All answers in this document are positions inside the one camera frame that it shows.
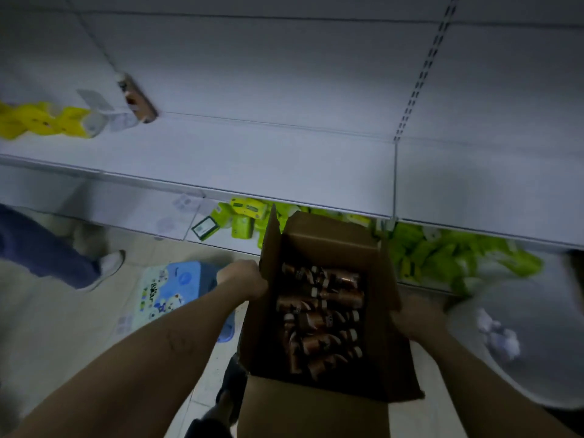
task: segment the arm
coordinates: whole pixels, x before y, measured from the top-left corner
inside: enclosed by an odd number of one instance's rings
[[[426,299],[410,297],[401,312],[392,312],[391,318],[438,364],[469,438],[578,437],[458,343],[446,330],[445,315]]]
[[[252,260],[222,269],[217,283],[92,361],[33,410],[13,437],[164,436],[227,316],[267,290]]]

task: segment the blue package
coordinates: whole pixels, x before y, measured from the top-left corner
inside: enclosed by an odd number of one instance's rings
[[[219,267],[198,261],[171,263],[147,268],[136,292],[140,299],[134,307],[132,330],[209,293],[217,281]],[[235,312],[231,312],[217,342],[224,343],[235,333]]]

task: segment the white sneaker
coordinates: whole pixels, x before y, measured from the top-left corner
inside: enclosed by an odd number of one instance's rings
[[[117,252],[99,258],[98,261],[99,270],[101,270],[102,274],[89,286],[77,289],[78,292],[91,292],[98,287],[103,280],[111,277],[114,273],[120,270],[121,265],[124,264],[124,253],[121,250],[118,250]]]

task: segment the hand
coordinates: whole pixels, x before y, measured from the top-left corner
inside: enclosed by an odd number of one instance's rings
[[[390,315],[398,331],[422,345],[436,336],[448,334],[446,315],[427,298],[411,295],[403,301],[401,311],[392,311]]]
[[[253,260],[238,260],[217,272],[217,284],[232,283],[245,294],[246,300],[255,300],[267,291],[267,281],[259,273]]]

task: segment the blue pants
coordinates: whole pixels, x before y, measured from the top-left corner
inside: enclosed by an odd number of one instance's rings
[[[0,204],[0,257],[39,277],[58,278],[76,289],[100,276],[99,265],[37,222]]]

